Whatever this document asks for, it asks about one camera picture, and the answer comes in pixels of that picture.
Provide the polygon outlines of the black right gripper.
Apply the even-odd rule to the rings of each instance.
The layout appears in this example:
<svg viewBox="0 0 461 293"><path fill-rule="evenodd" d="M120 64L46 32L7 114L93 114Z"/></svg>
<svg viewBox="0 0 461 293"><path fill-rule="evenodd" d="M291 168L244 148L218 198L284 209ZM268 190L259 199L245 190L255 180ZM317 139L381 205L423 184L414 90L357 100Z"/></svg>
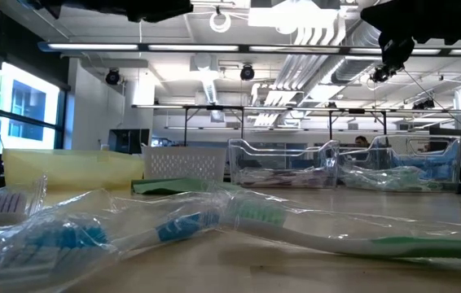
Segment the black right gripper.
<svg viewBox="0 0 461 293"><path fill-rule="evenodd" d="M378 42L385 65L403 65L415 48L411 37L391 37L384 32L379 35Z"/></svg>

